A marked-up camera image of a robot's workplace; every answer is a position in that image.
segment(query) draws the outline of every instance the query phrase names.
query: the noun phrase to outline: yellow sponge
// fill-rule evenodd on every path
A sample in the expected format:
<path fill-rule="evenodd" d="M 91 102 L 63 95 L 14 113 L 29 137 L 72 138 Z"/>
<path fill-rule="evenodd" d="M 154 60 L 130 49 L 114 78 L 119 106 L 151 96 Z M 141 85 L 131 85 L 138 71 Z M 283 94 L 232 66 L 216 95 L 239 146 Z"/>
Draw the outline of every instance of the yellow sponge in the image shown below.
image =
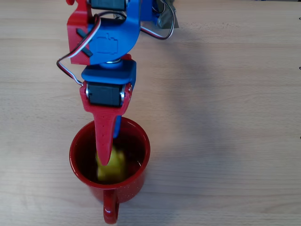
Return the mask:
<path fill-rule="evenodd" d="M 112 153 L 108 165 L 103 166 L 96 154 L 97 177 L 100 181 L 118 183 L 126 179 L 126 158 L 122 151 L 112 146 Z"/>

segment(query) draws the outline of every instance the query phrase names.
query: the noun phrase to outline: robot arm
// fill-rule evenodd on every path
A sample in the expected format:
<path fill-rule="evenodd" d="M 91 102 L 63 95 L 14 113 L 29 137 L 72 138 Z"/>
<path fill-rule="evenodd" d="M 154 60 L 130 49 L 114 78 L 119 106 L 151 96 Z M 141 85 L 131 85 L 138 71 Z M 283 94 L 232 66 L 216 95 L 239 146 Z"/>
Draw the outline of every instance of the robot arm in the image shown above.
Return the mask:
<path fill-rule="evenodd" d="M 75 2 L 66 1 L 69 5 Z M 110 160 L 113 138 L 118 136 L 121 116 L 135 87 L 136 62 L 127 53 L 136 44 L 140 31 L 160 40 L 173 34 L 174 11 L 165 0 L 160 1 L 172 18 L 166 37 L 141 26 L 141 19 L 152 20 L 158 14 L 153 12 L 152 0 L 77 0 L 78 7 L 68 20 L 70 53 L 60 58 L 57 66 L 81 86 L 84 109 L 94 116 L 96 149 L 104 166 Z M 110 11 L 92 16 L 93 8 Z M 119 19 L 103 18 L 109 14 Z M 72 64 L 87 65 L 81 75 L 84 82 L 62 65 L 65 58 L 70 58 Z"/>

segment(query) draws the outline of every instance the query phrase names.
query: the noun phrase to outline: red bracket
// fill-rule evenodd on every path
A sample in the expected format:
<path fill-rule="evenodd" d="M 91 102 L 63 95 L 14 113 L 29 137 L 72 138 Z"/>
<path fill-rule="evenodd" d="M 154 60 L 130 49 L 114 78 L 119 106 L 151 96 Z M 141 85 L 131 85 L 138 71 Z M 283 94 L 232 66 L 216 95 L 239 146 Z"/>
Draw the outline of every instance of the red bracket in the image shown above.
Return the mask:
<path fill-rule="evenodd" d="M 86 95 L 86 87 L 87 82 L 85 81 L 79 89 L 79 93 L 85 111 L 94 116 L 97 154 L 102 165 L 106 166 L 111 156 L 116 118 L 118 115 L 124 115 L 127 110 L 132 96 L 132 85 L 130 83 L 126 85 L 124 101 L 120 108 L 90 104 Z"/>
<path fill-rule="evenodd" d="M 78 6 L 76 10 L 71 14 L 67 23 L 69 49 L 72 51 L 81 41 L 76 29 L 81 29 L 85 33 L 88 33 L 89 23 L 94 23 L 92 16 L 91 5 L 87 0 L 76 0 Z M 73 5 L 75 0 L 66 0 L 68 5 Z M 72 64 L 90 65 L 90 59 L 83 52 L 78 53 L 75 57 L 71 58 Z"/>

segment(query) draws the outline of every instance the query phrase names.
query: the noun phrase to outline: red enamel mug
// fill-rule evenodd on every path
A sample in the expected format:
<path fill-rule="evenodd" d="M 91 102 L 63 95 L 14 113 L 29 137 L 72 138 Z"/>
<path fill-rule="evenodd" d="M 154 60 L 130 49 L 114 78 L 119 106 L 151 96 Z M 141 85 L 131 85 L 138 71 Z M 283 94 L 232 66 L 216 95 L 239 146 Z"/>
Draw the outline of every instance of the red enamel mug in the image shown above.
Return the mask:
<path fill-rule="evenodd" d="M 132 199 L 144 184 L 145 168 L 150 159 L 150 141 L 145 131 L 134 121 L 122 118 L 118 138 L 113 141 L 124 150 L 133 172 L 126 180 L 117 184 L 97 182 L 95 161 L 94 121 L 83 127 L 75 136 L 70 147 L 70 165 L 74 174 L 88 187 L 92 194 L 103 202 L 103 217 L 106 223 L 115 224 L 119 204 Z"/>

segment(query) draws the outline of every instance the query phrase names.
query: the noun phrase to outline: mug rim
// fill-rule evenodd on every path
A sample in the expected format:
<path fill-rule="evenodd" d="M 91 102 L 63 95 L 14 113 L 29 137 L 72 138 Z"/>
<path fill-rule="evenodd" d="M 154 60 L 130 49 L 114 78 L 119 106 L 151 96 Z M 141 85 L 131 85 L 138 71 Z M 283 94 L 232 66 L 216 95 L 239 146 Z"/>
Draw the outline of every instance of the mug rim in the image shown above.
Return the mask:
<path fill-rule="evenodd" d="M 87 132 L 87 130 L 90 130 L 91 127 L 95 127 L 94 125 L 94 121 L 89 122 L 87 125 L 85 125 L 83 128 L 80 129 L 80 131 L 76 134 L 76 136 L 74 137 L 71 146 L 70 146 L 70 151 L 69 151 L 69 161 L 70 161 L 70 165 L 71 168 L 73 170 L 73 173 L 77 176 L 77 178 L 79 180 L 81 180 L 84 184 L 90 186 L 90 187 L 94 187 L 94 188 L 99 188 L 99 189 L 103 189 L 103 190 L 108 190 L 108 189 L 117 189 L 119 187 L 123 187 L 123 186 L 127 186 L 128 184 L 132 183 L 133 181 L 135 181 L 145 170 L 148 161 L 150 159 L 150 150 L 151 150 L 151 145 L 150 145 L 150 141 L 149 138 L 146 135 L 146 132 L 144 131 L 144 129 L 136 122 L 134 122 L 133 120 L 130 120 L 128 118 L 122 117 L 122 120 L 125 120 L 126 123 L 131 124 L 136 130 L 138 130 L 139 134 L 141 134 L 144 138 L 144 148 L 145 148 L 145 156 L 144 156 L 144 160 L 141 164 L 141 167 L 139 168 L 139 170 L 132 176 L 130 176 L 129 178 L 127 178 L 126 180 L 116 183 L 116 184 L 112 184 L 112 185 L 102 185 L 102 184 L 98 184 L 95 183 L 89 179 L 87 179 L 79 170 L 76 161 L 75 161 L 75 155 L 74 155 L 74 150 L 76 147 L 76 143 L 77 141 L 80 139 L 80 137 L 82 136 L 82 134 L 85 134 Z"/>

